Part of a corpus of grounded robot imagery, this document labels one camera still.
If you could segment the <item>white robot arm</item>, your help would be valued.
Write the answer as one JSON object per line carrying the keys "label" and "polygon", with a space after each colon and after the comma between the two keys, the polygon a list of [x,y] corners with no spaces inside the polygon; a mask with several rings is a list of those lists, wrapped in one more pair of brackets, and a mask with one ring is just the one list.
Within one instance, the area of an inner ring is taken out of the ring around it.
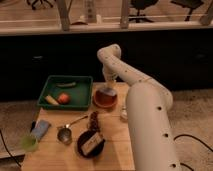
{"label": "white robot arm", "polygon": [[167,115],[172,93],[123,62],[118,44],[99,49],[97,57],[107,83],[119,76],[129,85],[125,103],[135,171],[182,171]]}

